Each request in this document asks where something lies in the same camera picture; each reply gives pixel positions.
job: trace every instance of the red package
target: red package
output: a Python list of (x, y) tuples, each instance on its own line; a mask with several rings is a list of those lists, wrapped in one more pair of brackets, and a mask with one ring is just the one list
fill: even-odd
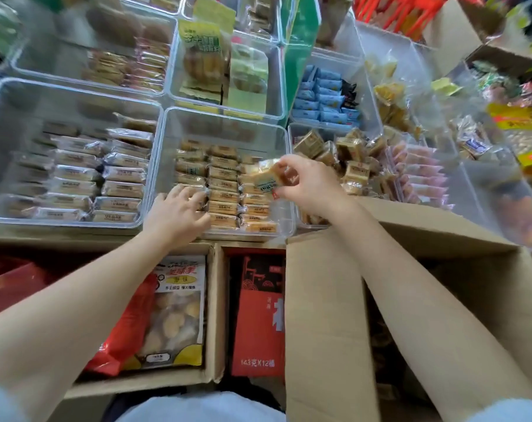
[(88, 362), (86, 370), (117, 376), (121, 365), (141, 349), (157, 285), (156, 274), (150, 273), (135, 291), (106, 341)]
[(244, 258), (233, 376), (284, 376), (284, 256)]
[(45, 277), (33, 262), (0, 256), (0, 312), (43, 289)]

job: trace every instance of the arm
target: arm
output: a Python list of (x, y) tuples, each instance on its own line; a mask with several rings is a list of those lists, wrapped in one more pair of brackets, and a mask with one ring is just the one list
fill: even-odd
[(0, 387), (32, 421), (49, 417), (157, 263), (209, 227), (192, 189), (157, 196), (135, 238), (0, 313)]
[(299, 184), (278, 188), (277, 194), (337, 229), (362, 267), (399, 350), (445, 421), (466, 420), (502, 398), (532, 399), (530, 381), (508, 352), (356, 198), (344, 193), (332, 169), (293, 155), (282, 162), (297, 171)]

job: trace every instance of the light blue sleeve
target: light blue sleeve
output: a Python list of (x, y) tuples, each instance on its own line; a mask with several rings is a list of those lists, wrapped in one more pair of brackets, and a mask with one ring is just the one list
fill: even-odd
[(532, 422), (532, 400), (510, 398), (496, 402), (467, 422)]

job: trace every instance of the red plastic bag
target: red plastic bag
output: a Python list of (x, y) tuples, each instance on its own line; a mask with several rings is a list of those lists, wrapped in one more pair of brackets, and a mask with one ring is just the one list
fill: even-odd
[(145, 278), (108, 338), (88, 362), (86, 370), (117, 376), (121, 365), (141, 349), (155, 301), (157, 284), (157, 276), (154, 273)]
[(45, 277), (33, 262), (0, 256), (0, 312), (43, 289)]

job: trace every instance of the person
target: person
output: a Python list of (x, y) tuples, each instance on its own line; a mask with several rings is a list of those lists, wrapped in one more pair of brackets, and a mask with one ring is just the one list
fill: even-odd
[[(532, 422), (532, 385), (514, 360), (361, 202), (345, 194), (333, 170), (297, 155), (284, 156), (280, 163), (295, 170), (299, 180), (276, 189), (277, 194), (336, 228), (362, 266), (399, 350), (425, 389), (434, 392), (438, 411), (456, 421)], [(45, 421), (145, 276), (171, 250), (210, 226), (209, 215), (197, 211), (205, 194), (192, 189), (178, 185), (158, 195), (137, 236), (0, 313), (0, 422)], [(404, 272), (410, 275), (399, 275)], [(473, 348), (441, 349), (435, 338), (446, 325), (448, 343), (470, 337)], [(215, 392), (151, 398), (119, 422), (175, 420), (277, 422), (285, 415), (233, 393)]]

